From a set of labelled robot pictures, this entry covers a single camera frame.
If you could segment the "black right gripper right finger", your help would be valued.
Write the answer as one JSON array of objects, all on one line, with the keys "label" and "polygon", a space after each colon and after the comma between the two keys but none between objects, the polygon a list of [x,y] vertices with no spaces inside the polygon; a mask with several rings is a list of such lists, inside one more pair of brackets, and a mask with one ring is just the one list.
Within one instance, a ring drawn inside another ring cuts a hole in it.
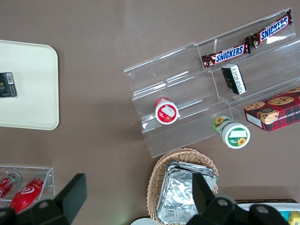
[{"label": "black right gripper right finger", "polygon": [[198,214],[189,225],[234,225],[235,204],[226,195],[215,195],[200,173],[193,174],[193,200]]}]

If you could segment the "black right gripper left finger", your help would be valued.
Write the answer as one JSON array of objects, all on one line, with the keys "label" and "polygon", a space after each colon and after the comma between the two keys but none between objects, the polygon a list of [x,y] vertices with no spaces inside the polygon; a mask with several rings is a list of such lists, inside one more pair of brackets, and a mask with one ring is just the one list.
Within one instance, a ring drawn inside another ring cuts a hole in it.
[{"label": "black right gripper left finger", "polygon": [[70,225],[87,199],[86,174],[78,173],[54,199],[36,203],[16,216],[17,225]]}]

